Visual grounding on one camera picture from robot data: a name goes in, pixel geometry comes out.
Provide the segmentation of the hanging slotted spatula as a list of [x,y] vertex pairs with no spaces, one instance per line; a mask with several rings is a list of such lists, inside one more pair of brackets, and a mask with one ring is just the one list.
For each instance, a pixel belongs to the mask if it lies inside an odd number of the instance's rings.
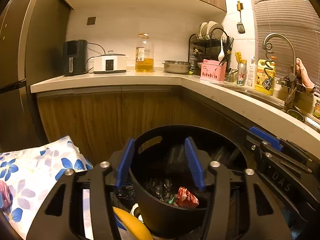
[[244,34],[245,33],[245,28],[244,28],[244,25],[242,23],[242,15],[241,15],[241,11],[242,9],[244,8],[243,7],[243,4],[240,2],[240,1],[237,1],[237,11],[239,12],[239,15],[240,15],[240,21],[237,23],[237,30],[238,30],[238,33],[239,34]]

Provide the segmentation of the yellow stool seat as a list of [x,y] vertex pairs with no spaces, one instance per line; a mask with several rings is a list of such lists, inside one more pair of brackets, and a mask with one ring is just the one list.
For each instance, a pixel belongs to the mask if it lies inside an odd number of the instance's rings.
[[153,240],[150,231],[138,218],[117,207],[113,207],[113,211],[121,239]]

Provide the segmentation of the dark wall socket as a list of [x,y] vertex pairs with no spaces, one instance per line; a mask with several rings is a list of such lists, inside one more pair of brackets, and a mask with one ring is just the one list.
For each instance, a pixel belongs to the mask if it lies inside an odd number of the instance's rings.
[[87,19],[87,25],[95,25],[96,17],[89,17]]

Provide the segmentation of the cooking oil bottle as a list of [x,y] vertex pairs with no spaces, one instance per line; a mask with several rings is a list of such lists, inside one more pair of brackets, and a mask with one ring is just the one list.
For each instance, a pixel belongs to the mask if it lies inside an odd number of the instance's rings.
[[154,46],[148,33],[139,33],[136,42],[135,70],[151,73],[154,69]]

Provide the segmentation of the white plates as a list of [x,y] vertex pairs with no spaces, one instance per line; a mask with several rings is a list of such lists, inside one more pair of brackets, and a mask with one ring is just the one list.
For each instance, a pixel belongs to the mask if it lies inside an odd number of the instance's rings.
[[203,22],[201,23],[196,31],[196,38],[200,40],[207,40],[210,37],[212,38],[220,38],[223,34],[224,27],[222,24],[217,23],[215,21]]

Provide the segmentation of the blue floral tablecloth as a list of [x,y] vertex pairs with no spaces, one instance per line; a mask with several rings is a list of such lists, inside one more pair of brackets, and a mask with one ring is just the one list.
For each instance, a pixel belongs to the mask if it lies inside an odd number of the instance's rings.
[[10,191],[11,207],[4,215],[26,239],[44,199],[67,169],[90,170],[93,165],[65,136],[44,146],[1,153],[1,181]]

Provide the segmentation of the beer can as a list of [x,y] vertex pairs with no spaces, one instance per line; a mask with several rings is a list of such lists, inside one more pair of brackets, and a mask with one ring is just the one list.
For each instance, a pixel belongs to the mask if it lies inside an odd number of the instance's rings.
[[247,70],[247,65],[246,64],[238,63],[237,84],[240,85],[240,86],[244,86],[245,85],[246,70]]

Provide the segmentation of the pink cloth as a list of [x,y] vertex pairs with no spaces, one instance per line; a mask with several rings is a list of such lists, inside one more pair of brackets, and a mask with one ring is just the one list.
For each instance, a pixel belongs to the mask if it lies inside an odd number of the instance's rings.
[[296,58],[296,73],[302,79],[302,85],[306,88],[306,90],[313,90],[315,84],[311,81],[308,76],[308,71],[304,67],[302,60],[300,58]]

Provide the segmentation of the black plastic bag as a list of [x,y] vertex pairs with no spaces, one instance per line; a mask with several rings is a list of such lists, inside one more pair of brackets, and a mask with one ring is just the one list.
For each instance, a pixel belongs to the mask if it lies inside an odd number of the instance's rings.
[[176,194],[173,192],[172,183],[169,179],[158,180],[150,179],[145,183],[145,189],[157,199],[173,205]]

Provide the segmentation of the white dish soap bottle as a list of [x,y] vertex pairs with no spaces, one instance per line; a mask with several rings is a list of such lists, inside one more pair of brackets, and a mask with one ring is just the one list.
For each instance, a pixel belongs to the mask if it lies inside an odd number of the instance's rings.
[[245,87],[254,89],[257,78],[257,64],[255,56],[252,56],[246,68]]

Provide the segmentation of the black air fryer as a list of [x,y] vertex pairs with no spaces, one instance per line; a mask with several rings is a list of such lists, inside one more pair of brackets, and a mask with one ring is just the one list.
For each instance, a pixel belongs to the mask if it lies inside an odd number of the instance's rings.
[[63,44],[62,67],[64,76],[86,73],[87,44],[86,40],[71,40]]

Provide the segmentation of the dark steel refrigerator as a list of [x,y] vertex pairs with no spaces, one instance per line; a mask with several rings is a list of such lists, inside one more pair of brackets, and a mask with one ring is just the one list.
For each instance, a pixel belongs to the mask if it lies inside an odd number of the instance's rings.
[[9,0],[1,13],[1,152],[48,141],[31,86],[62,75],[69,13],[62,0]]

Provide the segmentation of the red snack wrapper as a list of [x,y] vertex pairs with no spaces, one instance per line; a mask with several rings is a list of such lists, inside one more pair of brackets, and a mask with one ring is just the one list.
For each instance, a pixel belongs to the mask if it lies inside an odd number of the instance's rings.
[[199,200],[185,187],[178,189],[175,202],[179,207],[187,209],[195,209],[199,205]]

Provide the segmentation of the black trash bin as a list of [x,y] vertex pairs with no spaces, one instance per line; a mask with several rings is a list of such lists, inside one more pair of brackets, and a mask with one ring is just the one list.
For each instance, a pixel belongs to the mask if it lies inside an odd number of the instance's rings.
[[[187,137],[192,137],[211,160],[219,160],[236,171],[246,167],[243,153],[233,142],[205,128],[169,125],[140,135],[135,140],[131,180],[144,224],[151,233],[164,238],[180,237],[198,228],[208,203],[209,195],[195,186],[188,167],[184,148]],[[198,207],[187,209],[157,199],[145,189],[151,178],[171,180],[176,197],[180,187],[187,188],[199,200]]]

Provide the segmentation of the wooden lower cabinets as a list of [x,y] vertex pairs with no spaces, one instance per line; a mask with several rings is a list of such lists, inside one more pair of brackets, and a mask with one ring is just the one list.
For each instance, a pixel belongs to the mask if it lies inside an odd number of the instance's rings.
[[237,141],[248,120],[182,86],[111,86],[37,94],[44,131],[70,136],[92,163],[107,160],[129,138],[165,125],[193,125]]

